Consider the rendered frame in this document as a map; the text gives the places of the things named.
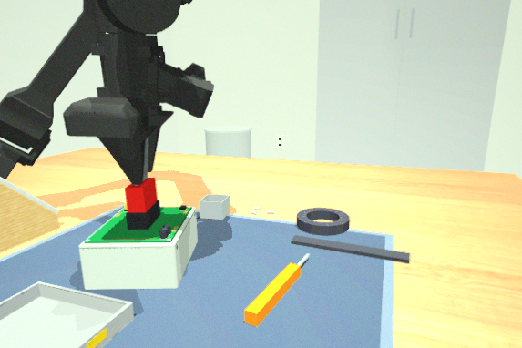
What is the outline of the blue work mat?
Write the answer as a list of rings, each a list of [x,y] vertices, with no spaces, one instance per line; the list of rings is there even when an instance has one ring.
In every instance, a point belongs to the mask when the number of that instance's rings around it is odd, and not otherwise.
[[[125,204],[0,259],[0,303],[36,282],[133,302],[102,348],[394,348],[393,262],[291,244],[294,235],[393,250],[393,234],[316,235],[297,222],[202,219],[175,289],[84,289],[79,245]],[[245,310],[289,264],[301,275],[258,326]]]

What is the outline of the yellow rectangular label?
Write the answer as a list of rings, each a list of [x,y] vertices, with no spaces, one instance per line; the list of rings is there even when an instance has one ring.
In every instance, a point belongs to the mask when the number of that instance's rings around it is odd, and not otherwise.
[[[107,337],[107,328],[105,328],[101,333],[99,333],[94,339],[92,339],[89,343],[87,343],[87,348],[94,348],[97,346],[102,340]]]

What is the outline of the red plug with grey cables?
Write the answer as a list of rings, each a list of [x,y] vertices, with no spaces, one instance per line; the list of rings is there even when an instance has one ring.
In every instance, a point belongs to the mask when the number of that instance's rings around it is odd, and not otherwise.
[[[156,178],[148,177],[148,150],[149,137],[145,140],[142,183],[125,187],[128,212],[146,212],[158,201]]]

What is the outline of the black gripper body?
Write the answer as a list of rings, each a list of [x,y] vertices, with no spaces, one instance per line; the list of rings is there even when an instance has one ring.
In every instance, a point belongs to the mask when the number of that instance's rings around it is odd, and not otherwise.
[[[97,34],[98,44],[89,44],[92,55],[100,55],[103,87],[97,97],[71,103],[63,112],[70,137],[134,138],[148,130],[148,115],[158,115],[162,106],[145,106],[148,63],[163,51],[157,36]]]

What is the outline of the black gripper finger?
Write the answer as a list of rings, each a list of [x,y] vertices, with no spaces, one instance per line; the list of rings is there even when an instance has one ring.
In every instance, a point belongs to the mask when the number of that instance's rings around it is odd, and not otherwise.
[[[148,130],[134,138],[98,138],[133,185],[142,183],[145,140],[157,127],[148,125]]]
[[[148,172],[152,172],[159,143],[159,134],[163,124],[174,114],[174,111],[162,111],[158,115],[148,115],[149,125],[158,125],[156,130],[149,137],[148,150]]]

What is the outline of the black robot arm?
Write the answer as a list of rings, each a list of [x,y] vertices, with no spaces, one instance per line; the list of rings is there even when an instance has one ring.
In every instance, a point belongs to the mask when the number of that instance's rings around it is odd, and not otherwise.
[[[8,92],[0,102],[0,177],[7,179],[16,163],[32,167],[51,142],[54,103],[97,44],[97,34],[156,35],[168,29],[181,5],[192,0],[83,0],[84,8],[55,51],[26,87]],[[165,63],[165,52],[148,63],[145,106],[160,102],[203,118],[214,90],[205,68],[185,70]],[[152,103],[152,105],[150,104]]]

